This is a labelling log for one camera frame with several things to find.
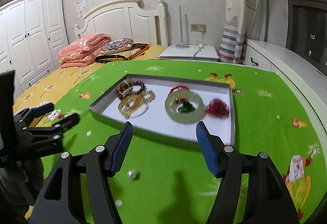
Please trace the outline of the yellow amber bangle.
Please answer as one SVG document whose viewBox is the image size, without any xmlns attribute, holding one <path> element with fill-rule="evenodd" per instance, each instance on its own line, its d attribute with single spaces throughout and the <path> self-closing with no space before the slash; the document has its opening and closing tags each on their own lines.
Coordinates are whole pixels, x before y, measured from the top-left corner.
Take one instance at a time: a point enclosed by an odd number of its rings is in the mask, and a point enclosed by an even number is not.
<svg viewBox="0 0 327 224">
<path fill-rule="evenodd" d="M 149 109 L 141 95 L 133 95 L 120 101 L 118 111 L 126 118 L 137 118 L 144 115 Z"/>
</svg>

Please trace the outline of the pale green jade bangle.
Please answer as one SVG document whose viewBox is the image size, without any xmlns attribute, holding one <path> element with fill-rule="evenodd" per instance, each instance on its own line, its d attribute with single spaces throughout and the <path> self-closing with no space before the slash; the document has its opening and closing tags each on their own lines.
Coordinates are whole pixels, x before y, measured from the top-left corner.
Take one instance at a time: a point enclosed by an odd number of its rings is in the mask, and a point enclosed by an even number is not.
<svg viewBox="0 0 327 224">
<path fill-rule="evenodd" d="M 199 122 L 206 115 L 202 98 L 189 90 L 170 93 L 165 100 L 165 111 L 171 120 L 182 124 Z"/>
</svg>

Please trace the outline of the grey shallow jewelry tray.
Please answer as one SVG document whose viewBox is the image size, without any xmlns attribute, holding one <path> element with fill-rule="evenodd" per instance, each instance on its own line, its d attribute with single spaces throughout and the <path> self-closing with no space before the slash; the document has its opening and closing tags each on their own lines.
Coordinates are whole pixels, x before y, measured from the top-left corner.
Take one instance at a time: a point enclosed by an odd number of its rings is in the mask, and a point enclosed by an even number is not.
<svg viewBox="0 0 327 224">
<path fill-rule="evenodd" d="M 122 101 L 118 91 L 130 82 L 145 84 L 142 102 Z M 126 74 L 89 107 L 102 122 L 130 122 L 142 136 L 196 144 L 196 124 L 203 121 L 208 131 L 226 145 L 235 142 L 235 116 L 229 84 L 154 75 Z"/>
</svg>

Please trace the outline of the yellow daisy bed sheet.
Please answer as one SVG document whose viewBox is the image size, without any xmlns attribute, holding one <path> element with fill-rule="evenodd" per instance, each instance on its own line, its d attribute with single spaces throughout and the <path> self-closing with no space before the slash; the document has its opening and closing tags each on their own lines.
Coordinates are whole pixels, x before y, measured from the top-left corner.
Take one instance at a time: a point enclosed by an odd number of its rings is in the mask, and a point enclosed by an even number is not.
<svg viewBox="0 0 327 224">
<path fill-rule="evenodd" d="M 47 103 L 55 104 L 72 88 L 84 79 L 95 81 L 99 79 L 96 71 L 104 66 L 103 63 L 93 63 L 86 67 L 69 67 L 55 69 L 44 77 L 33 80 L 13 105 L 13 113 L 18 113 L 25 108 L 36 108 Z"/>
</svg>

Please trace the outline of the folded pink quilt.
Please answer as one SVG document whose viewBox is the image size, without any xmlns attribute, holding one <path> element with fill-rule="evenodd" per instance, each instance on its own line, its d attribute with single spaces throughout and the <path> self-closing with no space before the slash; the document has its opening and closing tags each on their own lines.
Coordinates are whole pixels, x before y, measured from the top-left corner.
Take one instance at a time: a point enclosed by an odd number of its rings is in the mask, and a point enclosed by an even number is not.
<svg viewBox="0 0 327 224">
<path fill-rule="evenodd" d="M 59 52 L 57 60 L 60 68 L 86 67 L 94 63 L 100 48 L 110 41 L 111 38 L 105 33 L 83 36 Z"/>
</svg>

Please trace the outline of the white wardrobe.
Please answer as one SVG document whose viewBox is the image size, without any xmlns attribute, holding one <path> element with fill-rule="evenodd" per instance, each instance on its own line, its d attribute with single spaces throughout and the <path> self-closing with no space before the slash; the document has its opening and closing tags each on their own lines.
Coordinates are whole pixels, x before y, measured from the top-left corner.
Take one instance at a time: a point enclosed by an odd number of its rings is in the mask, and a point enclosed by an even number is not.
<svg viewBox="0 0 327 224">
<path fill-rule="evenodd" d="M 57 55 L 67 45 L 62 0 L 1 7 L 1 72 L 15 71 L 15 98 L 59 67 Z"/>
</svg>

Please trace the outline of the patterned blue red pillow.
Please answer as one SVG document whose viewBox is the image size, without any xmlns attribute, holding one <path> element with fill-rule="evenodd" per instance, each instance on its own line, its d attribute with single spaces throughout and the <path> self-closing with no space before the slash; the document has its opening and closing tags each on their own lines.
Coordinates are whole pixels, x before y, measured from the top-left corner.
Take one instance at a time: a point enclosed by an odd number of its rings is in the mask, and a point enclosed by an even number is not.
<svg viewBox="0 0 327 224">
<path fill-rule="evenodd" d="M 132 48 L 133 43 L 133 40 L 130 38 L 117 39 L 115 41 L 111 41 L 104 44 L 100 48 L 100 54 L 109 55 L 130 50 Z"/>
</svg>

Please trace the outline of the green cartoon print tablecloth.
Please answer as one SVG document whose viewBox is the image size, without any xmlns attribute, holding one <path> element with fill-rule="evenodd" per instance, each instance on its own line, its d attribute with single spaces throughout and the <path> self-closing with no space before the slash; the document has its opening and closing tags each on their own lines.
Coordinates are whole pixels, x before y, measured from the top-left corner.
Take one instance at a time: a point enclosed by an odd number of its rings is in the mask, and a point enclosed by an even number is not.
<svg viewBox="0 0 327 224">
<path fill-rule="evenodd" d="M 107 63 L 99 79 L 84 79 L 55 105 L 62 114 L 78 113 L 80 122 L 64 136 L 66 151 L 87 153 L 104 143 L 119 127 L 96 120 L 89 105 L 128 73 L 205 80 L 217 75 L 236 83 L 236 149 L 254 155 L 266 151 L 279 172 L 290 172 L 292 157 L 305 158 L 304 180 L 290 185 L 304 222 L 326 193 L 326 144 L 302 99 L 280 74 L 242 65 L 135 60 Z M 140 172 L 137 180 L 129 170 Z M 208 171 L 196 145 L 152 140 L 135 133 L 120 172 L 109 181 L 124 223 L 204 223 L 220 181 Z"/>
</svg>

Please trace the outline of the red rose brooch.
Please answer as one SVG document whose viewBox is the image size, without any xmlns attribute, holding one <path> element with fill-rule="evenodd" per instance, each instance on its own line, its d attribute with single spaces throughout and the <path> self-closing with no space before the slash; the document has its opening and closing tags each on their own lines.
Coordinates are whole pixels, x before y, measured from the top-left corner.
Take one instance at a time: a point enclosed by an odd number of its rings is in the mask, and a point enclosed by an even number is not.
<svg viewBox="0 0 327 224">
<path fill-rule="evenodd" d="M 210 101 L 210 103 L 207 105 L 205 109 L 205 112 L 208 115 L 217 118 L 226 118 L 230 114 L 228 105 L 224 101 L 218 98 L 215 98 Z"/>
</svg>

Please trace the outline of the black orange folded blanket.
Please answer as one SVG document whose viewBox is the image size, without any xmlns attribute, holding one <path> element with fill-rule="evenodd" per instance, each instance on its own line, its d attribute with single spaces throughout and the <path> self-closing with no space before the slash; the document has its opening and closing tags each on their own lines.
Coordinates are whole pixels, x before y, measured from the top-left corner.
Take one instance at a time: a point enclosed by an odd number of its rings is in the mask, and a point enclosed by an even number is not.
<svg viewBox="0 0 327 224">
<path fill-rule="evenodd" d="M 111 54 L 99 54 L 95 58 L 96 63 L 109 63 L 118 61 L 130 61 L 138 58 L 145 54 L 147 50 L 150 49 L 148 44 L 144 43 L 134 43 L 132 48 L 129 50 L 111 53 Z"/>
</svg>

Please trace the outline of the white bed headboard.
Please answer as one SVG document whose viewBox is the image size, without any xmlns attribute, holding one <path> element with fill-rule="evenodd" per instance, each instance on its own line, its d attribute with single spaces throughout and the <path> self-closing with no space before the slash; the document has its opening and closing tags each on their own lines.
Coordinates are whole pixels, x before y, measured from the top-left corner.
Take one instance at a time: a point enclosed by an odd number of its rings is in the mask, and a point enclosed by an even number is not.
<svg viewBox="0 0 327 224">
<path fill-rule="evenodd" d="M 143 10 L 141 0 L 111 0 L 90 10 L 82 19 L 84 25 L 74 26 L 77 39 L 94 33 L 105 33 L 112 40 L 130 38 L 135 43 L 159 44 L 167 48 L 167 9 L 158 0 L 155 10 Z"/>
</svg>

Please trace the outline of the white window bench cabinet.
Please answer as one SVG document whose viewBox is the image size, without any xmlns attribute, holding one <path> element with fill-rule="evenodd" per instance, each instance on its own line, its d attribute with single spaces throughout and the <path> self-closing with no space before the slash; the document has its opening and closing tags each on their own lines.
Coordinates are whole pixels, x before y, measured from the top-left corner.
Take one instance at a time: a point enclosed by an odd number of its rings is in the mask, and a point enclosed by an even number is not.
<svg viewBox="0 0 327 224">
<path fill-rule="evenodd" d="M 301 56 L 268 42 L 246 42 L 245 65 L 282 73 L 301 92 L 326 125 L 326 76 Z"/>
</svg>

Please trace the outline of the white desk lamp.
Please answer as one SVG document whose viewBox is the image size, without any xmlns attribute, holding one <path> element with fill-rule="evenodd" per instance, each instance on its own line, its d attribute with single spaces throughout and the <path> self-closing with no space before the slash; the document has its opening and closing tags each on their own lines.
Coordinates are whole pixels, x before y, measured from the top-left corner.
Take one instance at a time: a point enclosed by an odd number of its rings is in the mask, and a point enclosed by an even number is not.
<svg viewBox="0 0 327 224">
<path fill-rule="evenodd" d="M 184 43 L 183 29 L 182 29 L 182 13 L 181 13 L 180 5 L 178 5 L 178 21 L 179 21 L 179 28 L 180 28 L 180 40 L 176 42 L 175 47 L 181 49 L 189 48 L 189 45 L 187 43 Z"/>
</svg>

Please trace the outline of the white nightstand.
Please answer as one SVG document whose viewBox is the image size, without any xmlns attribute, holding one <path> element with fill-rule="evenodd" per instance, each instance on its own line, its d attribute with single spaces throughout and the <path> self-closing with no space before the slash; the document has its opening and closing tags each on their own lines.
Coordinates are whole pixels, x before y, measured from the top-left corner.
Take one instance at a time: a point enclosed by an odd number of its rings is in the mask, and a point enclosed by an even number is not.
<svg viewBox="0 0 327 224">
<path fill-rule="evenodd" d="M 160 55 L 164 60 L 186 60 L 199 62 L 217 62 L 219 56 L 215 46 L 189 45 L 189 48 L 176 48 L 175 45 L 167 47 Z"/>
</svg>

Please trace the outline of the dark window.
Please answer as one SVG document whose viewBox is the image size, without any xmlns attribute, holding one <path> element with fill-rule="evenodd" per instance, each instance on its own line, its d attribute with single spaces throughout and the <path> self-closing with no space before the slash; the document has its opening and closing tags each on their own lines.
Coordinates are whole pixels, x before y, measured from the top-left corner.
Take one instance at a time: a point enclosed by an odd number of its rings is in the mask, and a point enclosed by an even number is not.
<svg viewBox="0 0 327 224">
<path fill-rule="evenodd" d="M 326 74 L 326 0 L 288 0 L 286 48 Z"/>
</svg>

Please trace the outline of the sailboat print curtain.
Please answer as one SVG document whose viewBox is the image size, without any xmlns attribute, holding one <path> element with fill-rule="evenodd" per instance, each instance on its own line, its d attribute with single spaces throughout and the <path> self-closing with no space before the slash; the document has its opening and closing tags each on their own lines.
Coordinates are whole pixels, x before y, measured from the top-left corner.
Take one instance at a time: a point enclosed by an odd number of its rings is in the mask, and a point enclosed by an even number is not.
<svg viewBox="0 0 327 224">
<path fill-rule="evenodd" d="M 219 48 L 224 63 L 242 64 L 245 38 L 257 13 L 258 0 L 226 0 L 226 23 Z"/>
</svg>

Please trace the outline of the white wall papers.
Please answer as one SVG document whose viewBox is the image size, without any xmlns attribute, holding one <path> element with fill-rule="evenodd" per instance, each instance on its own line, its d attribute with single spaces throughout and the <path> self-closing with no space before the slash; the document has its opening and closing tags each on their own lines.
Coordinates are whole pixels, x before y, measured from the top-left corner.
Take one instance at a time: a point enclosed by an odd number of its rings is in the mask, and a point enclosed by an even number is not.
<svg viewBox="0 0 327 224">
<path fill-rule="evenodd" d="M 86 15 L 86 0 L 80 0 L 76 3 L 76 19 L 81 19 Z"/>
</svg>

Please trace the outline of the grey wall socket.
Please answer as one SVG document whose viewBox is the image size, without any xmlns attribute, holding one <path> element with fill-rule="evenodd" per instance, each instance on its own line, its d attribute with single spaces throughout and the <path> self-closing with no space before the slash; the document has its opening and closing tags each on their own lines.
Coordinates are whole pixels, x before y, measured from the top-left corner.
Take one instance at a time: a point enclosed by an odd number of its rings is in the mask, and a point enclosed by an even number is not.
<svg viewBox="0 0 327 224">
<path fill-rule="evenodd" d="M 206 32 L 206 25 L 202 25 L 202 24 L 190 24 L 190 30 L 191 30 L 191 32 L 205 33 Z"/>
</svg>

